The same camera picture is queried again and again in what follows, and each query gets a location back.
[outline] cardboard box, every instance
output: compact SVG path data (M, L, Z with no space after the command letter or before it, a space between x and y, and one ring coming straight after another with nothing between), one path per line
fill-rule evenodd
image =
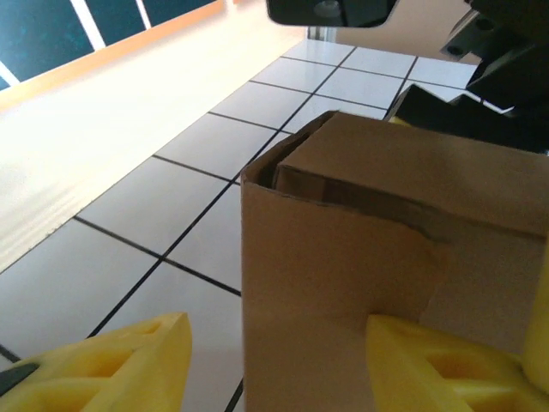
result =
M520 351L548 210L542 155L338 112L288 137L242 175L246 410L373 411L370 313Z

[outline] brown cardboard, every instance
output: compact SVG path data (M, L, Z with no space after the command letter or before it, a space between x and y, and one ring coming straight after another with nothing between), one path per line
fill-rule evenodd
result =
M547 162L332 112L254 161L242 176L247 410L373 411L373 312L520 350Z

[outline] white tile floor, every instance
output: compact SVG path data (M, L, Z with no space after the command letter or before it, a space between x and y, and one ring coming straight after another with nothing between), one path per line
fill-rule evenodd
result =
M239 171L327 110L383 118L412 79L449 100L473 70L297 45L0 275L0 369L183 311L194 335L183 410L242 412Z

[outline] box flap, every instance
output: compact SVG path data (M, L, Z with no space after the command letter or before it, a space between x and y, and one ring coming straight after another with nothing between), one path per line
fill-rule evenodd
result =
M549 159L336 113L279 163L469 220L545 236Z

